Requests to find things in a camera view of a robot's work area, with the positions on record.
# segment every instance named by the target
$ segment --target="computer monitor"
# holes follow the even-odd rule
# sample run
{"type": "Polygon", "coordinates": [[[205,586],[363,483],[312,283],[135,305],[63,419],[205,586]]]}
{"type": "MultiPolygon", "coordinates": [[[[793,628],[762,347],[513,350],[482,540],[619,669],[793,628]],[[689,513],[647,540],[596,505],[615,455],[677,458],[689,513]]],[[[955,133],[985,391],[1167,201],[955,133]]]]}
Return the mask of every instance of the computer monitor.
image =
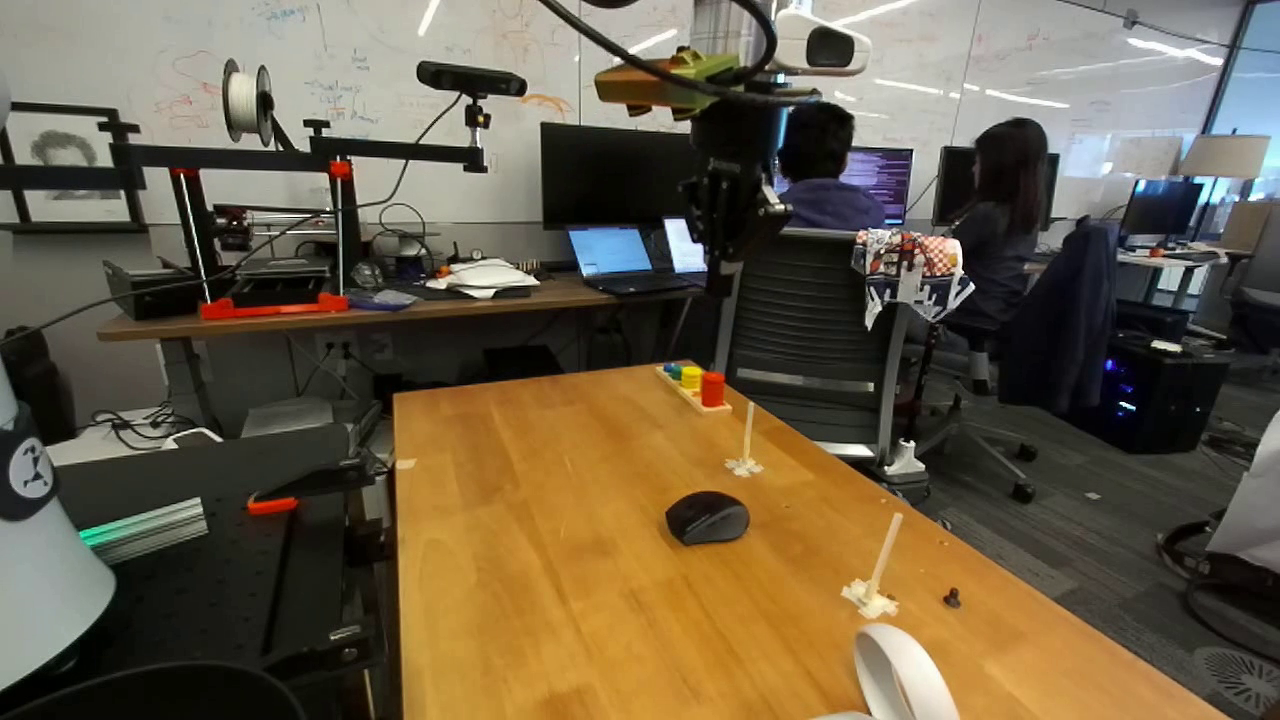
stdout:
{"type": "MultiPolygon", "coordinates": [[[[913,203],[913,147],[849,147],[840,184],[871,191],[884,208],[884,226],[904,226],[913,203]]],[[[793,189],[782,166],[774,171],[774,189],[793,189]]]]}
{"type": "Polygon", "coordinates": [[[541,122],[545,226],[682,216],[701,171],[689,133],[541,122]]]}
{"type": "MultiPolygon", "coordinates": [[[[1055,158],[1060,157],[1049,153],[1039,226],[1052,222],[1055,158]]],[[[936,189],[934,189],[934,222],[955,222],[963,216],[963,208],[974,203],[974,164],[975,164],[975,147],[949,142],[939,153],[936,189]]]]}
{"type": "Polygon", "coordinates": [[[1137,180],[1122,216],[1127,234],[1190,234],[1205,184],[1180,175],[1137,180]]]}

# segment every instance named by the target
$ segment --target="wall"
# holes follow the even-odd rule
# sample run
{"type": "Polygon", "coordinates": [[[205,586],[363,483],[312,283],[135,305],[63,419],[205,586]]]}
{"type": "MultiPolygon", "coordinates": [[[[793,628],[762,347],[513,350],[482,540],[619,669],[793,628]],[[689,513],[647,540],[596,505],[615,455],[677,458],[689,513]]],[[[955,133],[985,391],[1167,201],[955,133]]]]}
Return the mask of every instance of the wall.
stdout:
{"type": "MultiPolygon", "coordinates": [[[[825,20],[846,20],[879,5],[812,0],[825,20]]],[[[943,142],[967,142],[985,122],[1038,115],[1060,153],[1055,211],[1107,211],[1123,203],[1134,175],[1161,175],[1184,139],[1202,133],[1214,99],[1214,62],[1171,61],[1134,48],[1123,6],[1149,22],[1195,30],[1223,42],[1239,0],[1134,0],[1134,5],[1055,5],[1055,0],[915,0],[849,27],[871,39],[871,62],[852,79],[821,86],[859,115],[859,142],[915,147],[915,220],[934,211],[934,171],[943,142]]],[[[673,129],[669,113],[628,115],[596,104],[591,71],[606,50],[577,39],[532,0],[442,5],[438,22],[416,36],[423,5],[396,0],[7,0],[0,5],[0,71],[19,99],[114,104],[144,133],[144,142],[232,147],[222,122],[222,66],[268,62],[283,129],[300,139],[300,119],[325,115],[340,136],[412,139],[447,104],[421,86],[416,61],[513,66],[528,75],[524,99],[490,99],[483,133],[490,175],[445,164],[412,164],[399,201],[421,211],[433,244],[483,244],[515,259],[563,257],[555,234],[528,244],[504,226],[541,216],[541,119],[673,129]]],[[[628,13],[584,13],[619,42],[666,27],[689,27],[689,0],[644,0],[628,13]]],[[[445,115],[433,142],[464,142],[461,113],[445,115]]],[[[385,195],[399,164],[362,158],[362,195],[385,195]]],[[[149,171],[149,220],[178,216],[167,180],[149,171]]],[[[214,171],[214,201],[325,203],[325,180],[272,171],[214,171]]],[[[95,208],[93,201],[43,201],[52,216],[95,208]]],[[[144,238],[57,238],[0,234],[0,325],[43,321],[80,300],[103,296],[101,259],[144,259],[144,238]]],[[[93,326],[108,311],[52,331],[57,350],[78,371],[85,403],[155,403],[160,376],[149,347],[95,345],[93,326]]]]}

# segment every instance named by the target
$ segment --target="camera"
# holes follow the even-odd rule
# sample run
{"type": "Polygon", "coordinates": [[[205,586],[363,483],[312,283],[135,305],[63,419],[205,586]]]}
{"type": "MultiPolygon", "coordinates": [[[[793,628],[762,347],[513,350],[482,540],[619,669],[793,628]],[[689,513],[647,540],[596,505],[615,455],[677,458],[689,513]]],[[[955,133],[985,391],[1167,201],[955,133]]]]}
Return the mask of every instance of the camera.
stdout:
{"type": "Polygon", "coordinates": [[[524,97],[524,75],[467,62],[421,61],[416,79],[464,97],[524,97]]]}

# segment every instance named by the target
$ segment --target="mouse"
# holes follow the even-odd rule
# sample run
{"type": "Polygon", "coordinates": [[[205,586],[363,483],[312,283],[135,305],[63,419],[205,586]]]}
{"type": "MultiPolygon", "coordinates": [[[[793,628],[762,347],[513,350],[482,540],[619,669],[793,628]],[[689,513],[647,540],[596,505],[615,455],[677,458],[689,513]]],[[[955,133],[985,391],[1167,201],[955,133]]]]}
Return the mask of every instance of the mouse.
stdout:
{"type": "Polygon", "coordinates": [[[749,535],[754,513],[744,499],[723,490],[694,490],[669,507],[669,530],[682,543],[733,543],[749,535]]]}

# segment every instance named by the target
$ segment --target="laptop screen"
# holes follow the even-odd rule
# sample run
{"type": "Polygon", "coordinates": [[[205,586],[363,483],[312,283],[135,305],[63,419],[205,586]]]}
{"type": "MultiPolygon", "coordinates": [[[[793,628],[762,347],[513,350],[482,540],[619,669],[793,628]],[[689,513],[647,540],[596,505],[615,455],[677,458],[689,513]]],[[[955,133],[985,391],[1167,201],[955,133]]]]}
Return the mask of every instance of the laptop screen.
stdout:
{"type": "Polygon", "coordinates": [[[677,275],[710,271],[710,253],[694,238],[684,216],[666,216],[669,257],[677,275]]]}
{"type": "Polygon", "coordinates": [[[567,226],[567,247],[584,281],[615,271],[653,271],[644,234],[628,222],[567,226]]]}

